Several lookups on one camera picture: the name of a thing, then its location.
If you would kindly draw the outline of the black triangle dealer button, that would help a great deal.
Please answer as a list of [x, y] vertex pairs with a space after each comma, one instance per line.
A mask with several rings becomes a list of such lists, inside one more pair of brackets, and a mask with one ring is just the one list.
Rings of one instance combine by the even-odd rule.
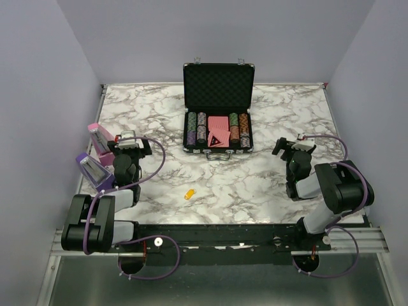
[[219, 146], [221, 144], [222, 144], [222, 142], [218, 138], [216, 138], [214, 135], [212, 135], [209, 138], [209, 142], [208, 142], [209, 147], [217, 147], [217, 146]]

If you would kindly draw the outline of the grey poker chip stack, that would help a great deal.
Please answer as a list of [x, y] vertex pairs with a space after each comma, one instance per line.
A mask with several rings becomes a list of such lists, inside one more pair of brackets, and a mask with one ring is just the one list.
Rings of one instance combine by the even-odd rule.
[[196, 137], [197, 137], [198, 143], [204, 143], [206, 140], [206, 134], [207, 134], [206, 121], [207, 121], [206, 113], [200, 112], [197, 114]]

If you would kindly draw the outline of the purple poker chip stack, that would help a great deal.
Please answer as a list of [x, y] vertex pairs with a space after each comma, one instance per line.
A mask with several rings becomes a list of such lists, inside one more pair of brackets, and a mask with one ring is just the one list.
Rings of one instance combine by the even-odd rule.
[[187, 132], [186, 145], [188, 147], [196, 145], [196, 131], [188, 131]]

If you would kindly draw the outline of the orange poker chip stack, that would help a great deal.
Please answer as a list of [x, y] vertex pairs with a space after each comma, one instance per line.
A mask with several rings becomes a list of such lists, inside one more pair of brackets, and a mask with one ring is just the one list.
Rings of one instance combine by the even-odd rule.
[[239, 128], [240, 134], [248, 135], [249, 134], [249, 121], [246, 113], [241, 113], [239, 116]]

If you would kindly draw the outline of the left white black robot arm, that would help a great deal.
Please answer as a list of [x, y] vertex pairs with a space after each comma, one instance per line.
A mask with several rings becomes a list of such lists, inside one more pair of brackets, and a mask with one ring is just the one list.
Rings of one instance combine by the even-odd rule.
[[115, 213], [136, 205], [140, 197], [140, 184], [150, 180], [157, 172], [141, 177], [140, 160], [152, 155], [146, 136], [118, 136], [108, 142], [114, 155], [114, 172], [103, 182], [95, 196], [74, 195], [62, 230], [61, 246], [65, 251], [82, 251], [86, 255], [107, 252], [120, 244], [126, 251], [136, 251], [141, 236], [131, 221], [116, 221]]

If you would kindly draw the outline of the pink metronome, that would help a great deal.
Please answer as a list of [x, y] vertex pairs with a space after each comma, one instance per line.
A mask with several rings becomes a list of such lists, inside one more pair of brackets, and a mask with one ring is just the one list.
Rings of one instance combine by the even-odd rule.
[[112, 166], [115, 156], [108, 147], [108, 141], [115, 137], [98, 123], [89, 124], [88, 131], [99, 162], [105, 167]]

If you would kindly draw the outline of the yellow key tag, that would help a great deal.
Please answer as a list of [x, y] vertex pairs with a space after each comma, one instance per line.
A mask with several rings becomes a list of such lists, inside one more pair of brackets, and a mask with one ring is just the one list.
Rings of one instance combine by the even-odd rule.
[[188, 190], [188, 192], [186, 192], [186, 194], [184, 195], [184, 199], [185, 199], [185, 200], [190, 200], [195, 194], [196, 194], [196, 190], [195, 190], [195, 189], [190, 189], [190, 190]]

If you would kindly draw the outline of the aluminium extrusion frame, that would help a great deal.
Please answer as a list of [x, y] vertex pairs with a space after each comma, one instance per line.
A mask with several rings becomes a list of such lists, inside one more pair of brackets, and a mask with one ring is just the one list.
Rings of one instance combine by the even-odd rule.
[[347, 225], [329, 251], [291, 264], [127, 265], [111, 248], [86, 256], [56, 232], [38, 305], [401, 305], [379, 228]]

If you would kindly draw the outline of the purple metronome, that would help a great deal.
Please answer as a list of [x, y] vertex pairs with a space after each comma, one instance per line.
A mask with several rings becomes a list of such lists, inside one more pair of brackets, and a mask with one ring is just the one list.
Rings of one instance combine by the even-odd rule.
[[97, 192], [112, 188], [115, 177], [99, 161], [85, 152], [79, 154], [75, 160], [82, 175]]

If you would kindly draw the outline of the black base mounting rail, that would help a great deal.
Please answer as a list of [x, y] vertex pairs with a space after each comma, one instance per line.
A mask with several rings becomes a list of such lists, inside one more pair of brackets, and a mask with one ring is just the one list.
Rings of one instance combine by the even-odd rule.
[[294, 224], [140, 224], [135, 237], [147, 241], [112, 250], [127, 265], [289, 265], [296, 253], [331, 249], [323, 234], [303, 235]]

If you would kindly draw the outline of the green poker chip stack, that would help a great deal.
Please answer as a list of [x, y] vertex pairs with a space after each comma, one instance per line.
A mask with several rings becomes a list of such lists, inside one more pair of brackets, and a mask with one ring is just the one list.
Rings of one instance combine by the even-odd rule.
[[197, 114], [195, 112], [189, 112], [187, 116], [187, 132], [196, 131], [197, 128]]

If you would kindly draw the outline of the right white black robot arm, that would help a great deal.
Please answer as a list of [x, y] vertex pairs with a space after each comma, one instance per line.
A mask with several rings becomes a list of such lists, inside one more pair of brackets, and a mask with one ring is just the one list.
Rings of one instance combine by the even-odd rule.
[[294, 142], [279, 138], [272, 150], [275, 156], [283, 151], [281, 159], [286, 162], [286, 192], [290, 199], [323, 196], [323, 202], [294, 226], [293, 242], [302, 250], [309, 249], [341, 219], [372, 205], [375, 199], [372, 186], [352, 161], [312, 166], [315, 149], [310, 136], [298, 136]]

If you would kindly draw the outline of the pink playing card deck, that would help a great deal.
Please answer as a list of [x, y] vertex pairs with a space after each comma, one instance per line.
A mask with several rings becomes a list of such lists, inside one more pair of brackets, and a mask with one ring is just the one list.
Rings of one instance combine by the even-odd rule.
[[208, 117], [208, 130], [213, 131], [219, 129], [222, 131], [229, 131], [230, 129], [228, 116], [209, 116]]

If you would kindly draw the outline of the black poker chip case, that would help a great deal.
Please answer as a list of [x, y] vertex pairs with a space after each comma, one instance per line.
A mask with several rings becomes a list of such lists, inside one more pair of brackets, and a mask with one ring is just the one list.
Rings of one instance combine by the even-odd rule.
[[[251, 117], [249, 111], [252, 101], [255, 66], [242, 61], [235, 63], [185, 63], [184, 74], [184, 139], [183, 150], [190, 154], [205, 154], [214, 160], [215, 153], [228, 155], [249, 154], [253, 151]], [[206, 113], [207, 134], [204, 143], [188, 147], [187, 116], [189, 112]], [[246, 113], [249, 121], [249, 134], [240, 134], [239, 118]], [[209, 116], [228, 116], [229, 131], [208, 130]], [[214, 135], [222, 144], [209, 147], [209, 138]]]

